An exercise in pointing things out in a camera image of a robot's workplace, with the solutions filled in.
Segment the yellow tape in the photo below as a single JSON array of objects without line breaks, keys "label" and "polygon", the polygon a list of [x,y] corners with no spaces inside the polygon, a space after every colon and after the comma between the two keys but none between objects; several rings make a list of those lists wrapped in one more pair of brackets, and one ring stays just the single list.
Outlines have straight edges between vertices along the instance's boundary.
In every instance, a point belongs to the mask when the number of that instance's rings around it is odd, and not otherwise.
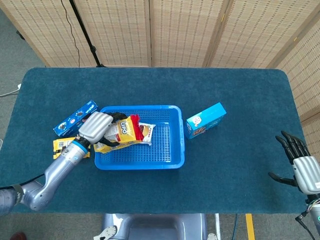
[{"label": "yellow tape", "polygon": [[246,221],[246,229],[248,232],[248,240],[255,240],[254,222],[252,220],[251,213],[245,214],[245,221]]}]

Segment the red and yellow package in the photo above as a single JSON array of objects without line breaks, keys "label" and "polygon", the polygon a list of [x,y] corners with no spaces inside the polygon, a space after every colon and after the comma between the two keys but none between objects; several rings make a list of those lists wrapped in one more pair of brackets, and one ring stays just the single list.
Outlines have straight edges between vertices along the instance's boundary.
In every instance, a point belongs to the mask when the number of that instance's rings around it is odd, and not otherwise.
[{"label": "red and yellow package", "polygon": [[108,153],[132,144],[141,143],[144,135],[139,127],[139,120],[139,115],[136,114],[112,124],[104,134],[104,138],[112,143],[117,142],[120,144],[117,146],[108,146],[98,142],[94,145],[94,150],[99,153]]}]

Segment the gray carpet floor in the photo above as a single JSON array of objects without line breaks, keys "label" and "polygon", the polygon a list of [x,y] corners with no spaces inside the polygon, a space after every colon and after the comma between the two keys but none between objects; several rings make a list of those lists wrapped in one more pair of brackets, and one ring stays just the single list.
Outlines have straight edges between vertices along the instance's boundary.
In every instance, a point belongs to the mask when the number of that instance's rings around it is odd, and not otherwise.
[{"label": "gray carpet floor", "polygon": [[[15,90],[27,70],[33,67],[44,67],[44,64],[29,45],[20,39],[15,27],[0,10],[0,95]],[[16,95],[0,97],[0,139],[5,137],[16,97]],[[295,222],[296,216],[296,214],[254,214],[255,238],[257,240],[310,240],[308,233]],[[213,219],[212,215],[208,216],[209,232],[215,231]],[[223,240],[232,239],[234,219],[234,214],[220,216]],[[319,239],[310,216],[306,217],[304,222],[316,239]],[[13,213],[0,217],[0,240],[9,240],[10,236],[18,231],[25,232],[28,240],[92,240],[93,236],[99,234],[101,224],[102,214]],[[239,215],[236,239],[248,239],[244,214]]]}]

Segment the shoe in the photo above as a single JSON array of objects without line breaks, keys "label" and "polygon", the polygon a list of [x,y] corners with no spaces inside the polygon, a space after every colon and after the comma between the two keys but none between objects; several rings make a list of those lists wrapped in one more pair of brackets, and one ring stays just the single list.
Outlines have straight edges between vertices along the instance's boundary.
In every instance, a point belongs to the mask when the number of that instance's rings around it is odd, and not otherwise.
[{"label": "shoe", "polygon": [[12,235],[10,240],[27,240],[27,237],[23,232],[16,232]]}]

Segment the beige room divider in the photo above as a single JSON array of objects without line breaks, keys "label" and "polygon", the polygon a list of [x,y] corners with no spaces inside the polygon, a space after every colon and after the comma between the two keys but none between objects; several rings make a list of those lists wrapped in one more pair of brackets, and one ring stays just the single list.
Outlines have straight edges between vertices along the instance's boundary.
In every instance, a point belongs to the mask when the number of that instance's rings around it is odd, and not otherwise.
[{"label": "beige room divider", "polygon": [[[74,0],[105,66],[278,68],[320,159],[319,0]],[[69,0],[0,0],[48,67],[96,62]]]}]

